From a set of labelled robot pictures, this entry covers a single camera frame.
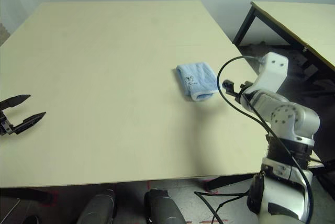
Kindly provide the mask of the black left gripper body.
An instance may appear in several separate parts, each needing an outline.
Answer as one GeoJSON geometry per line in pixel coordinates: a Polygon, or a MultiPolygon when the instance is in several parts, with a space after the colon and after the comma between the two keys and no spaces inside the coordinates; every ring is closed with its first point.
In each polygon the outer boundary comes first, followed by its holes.
{"type": "Polygon", "coordinates": [[[11,135],[14,132],[14,126],[9,122],[5,114],[1,111],[1,136],[3,135],[11,135]]]}

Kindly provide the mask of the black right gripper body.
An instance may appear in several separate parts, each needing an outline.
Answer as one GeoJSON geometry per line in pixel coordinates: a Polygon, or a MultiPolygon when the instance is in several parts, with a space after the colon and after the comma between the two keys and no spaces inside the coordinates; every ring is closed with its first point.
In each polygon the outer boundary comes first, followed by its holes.
{"type": "Polygon", "coordinates": [[[243,92],[251,85],[251,82],[246,81],[240,85],[240,90],[238,92],[235,92],[234,82],[230,80],[224,80],[222,83],[222,87],[226,90],[226,94],[233,96],[237,103],[240,103],[243,92]]]}

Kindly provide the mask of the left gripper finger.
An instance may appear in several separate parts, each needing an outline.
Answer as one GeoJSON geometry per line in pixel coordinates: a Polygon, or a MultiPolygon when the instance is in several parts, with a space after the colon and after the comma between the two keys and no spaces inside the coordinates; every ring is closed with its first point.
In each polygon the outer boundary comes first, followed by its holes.
{"type": "Polygon", "coordinates": [[[22,123],[18,124],[17,126],[15,126],[13,128],[13,132],[15,134],[20,134],[22,133],[23,131],[31,128],[32,126],[34,126],[38,121],[40,121],[44,115],[46,114],[46,112],[42,112],[42,113],[38,113],[38,114],[35,114],[35,115],[32,115],[26,119],[24,119],[22,121],[22,123]]]}
{"type": "Polygon", "coordinates": [[[3,100],[0,102],[0,108],[1,110],[5,110],[7,108],[12,108],[15,107],[19,104],[21,104],[22,102],[24,102],[26,99],[28,99],[31,95],[17,95],[11,98],[8,98],[6,100],[3,100]]]}

